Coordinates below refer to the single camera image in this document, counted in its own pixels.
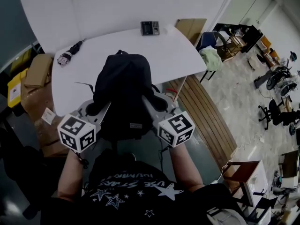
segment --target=fingerprint scanner device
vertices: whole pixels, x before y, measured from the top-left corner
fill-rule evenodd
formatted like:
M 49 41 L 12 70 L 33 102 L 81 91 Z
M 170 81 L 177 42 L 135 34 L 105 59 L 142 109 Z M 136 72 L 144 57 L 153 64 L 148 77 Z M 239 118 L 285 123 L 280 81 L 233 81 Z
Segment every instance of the fingerprint scanner device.
M 141 22 L 142 36 L 159 35 L 158 21 Z

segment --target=black office chair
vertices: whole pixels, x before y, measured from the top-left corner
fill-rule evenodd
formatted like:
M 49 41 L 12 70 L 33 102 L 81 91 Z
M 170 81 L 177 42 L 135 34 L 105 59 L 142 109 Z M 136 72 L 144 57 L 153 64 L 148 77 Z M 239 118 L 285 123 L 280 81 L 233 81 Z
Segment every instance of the black office chair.
M 262 106 L 258 106 L 258 108 L 262 109 L 262 112 L 264 113 L 264 117 L 262 119 L 259 119 L 258 121 L 263 121 L 266 119 L 267 121 L 267 126 L 265 127 L 264 130 L 268 130 L 269 129 L 269 122 L 271 122 L 271 120 L 273 121 L 273 124 L 275 126 L 277 126 L 278 124 L 280 124 L 282 122 L 281 117 L 280 117 L 280 109 L 279 106 L 281 104 L 277 105 L 275 100 L 272 99 L 269 103 L 269 110 L 267 107 L 263 108 Z
M 220 38 L 221 41 L 223 42 L 222 46 L 216 47 L 217 44 L 217 39 Z M 196 46 L 196 50 L 200 51 L 201 49 L 212 46 L 217 50 L 218 55 L 220 56 L 222 62 L 226 59 L 226 50 L 227 50 L 227 43 L 225 38 L 218 32 L 204 32 L 201 35 L 201 38 Z M 216 71 L 213 71 L 212 75 L 209 77 L 208 80 L 211 79 L 211 77 L 215 74 Z M 207 75 L 208 70 L 206 70 L 205 74 L 201 78 L 200 82 L 205 78 Z

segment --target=star print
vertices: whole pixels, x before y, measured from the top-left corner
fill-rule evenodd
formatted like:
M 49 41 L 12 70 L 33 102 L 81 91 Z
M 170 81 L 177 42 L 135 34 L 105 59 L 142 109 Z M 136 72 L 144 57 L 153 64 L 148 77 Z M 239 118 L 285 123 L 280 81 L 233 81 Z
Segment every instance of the star print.
M 106 196 L 108 198 L 108 202 L 106 204 L 106 206 L 112 205 L 114 206 L 116 209 L 119 208 L 119 203 L 124 203 L 124 201 L 122 199 L 119 198 L 119 194 L 110 197 L 110 196 Z
M 146 210 L 145 215 L 150 218 L 152 215 L 154 215 L 153 210 L 150 210 L 150 211 Z
M 175 201 L 175 195 L 182 193 L 183 190 L 174 190 L 174 183 L 171 183 L 167 188 L 164 187 L 158 187 L 154 186 L 157 188 L 161 193 L 158 196 L 167 196 L 171 200 Z
M 101 201 L 103 195 L 110 194 L 109 192 L 107 192 L 107 189 L 104 189 L 104 190 L 97 189 L 97 190 L 98 191 L 96 193 L 94 193 L 93 195 L 91 195 L 90 197 L 98 196 L 99 201 Z
M 137 192 L 137 194 L 141 197 L 143 194 L 145 194 L 145 193 L 143 193 L 143 190 L 139 190 L 138 192 Z

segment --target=cardboard box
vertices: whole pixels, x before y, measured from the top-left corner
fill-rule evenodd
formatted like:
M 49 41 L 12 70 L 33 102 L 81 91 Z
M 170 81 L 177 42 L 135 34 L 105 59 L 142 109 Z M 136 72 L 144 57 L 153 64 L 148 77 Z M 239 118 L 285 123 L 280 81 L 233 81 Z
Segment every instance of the cardboard box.
M 206 18 L 179 19 L 175 27 L 194 45 L 206 23 L 206 20 Z
M 49 54 L 38 54 L 32 61 L 24 82 L 26 87 L 43 87 L 52 64 Z
M 57 131 L 62 117 L 56 116 L 51 125 L 42 119 L 46 107 L 54 111 L 51 82 L 40 88 L 27 88 L 24 82 L 25 78 L 21 80 L 21 104 L 35 125 L 44 157 L 67 155 L 68 148 L 60 143 Z

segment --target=backpack label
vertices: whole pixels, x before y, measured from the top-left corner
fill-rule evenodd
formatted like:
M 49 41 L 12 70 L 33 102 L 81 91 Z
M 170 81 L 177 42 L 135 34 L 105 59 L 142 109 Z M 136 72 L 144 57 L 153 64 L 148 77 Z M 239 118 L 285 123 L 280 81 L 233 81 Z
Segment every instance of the backpack label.
M 130 128 L 139 128 L 142 129 L 143 125 L 140 123 L 130 123 Z

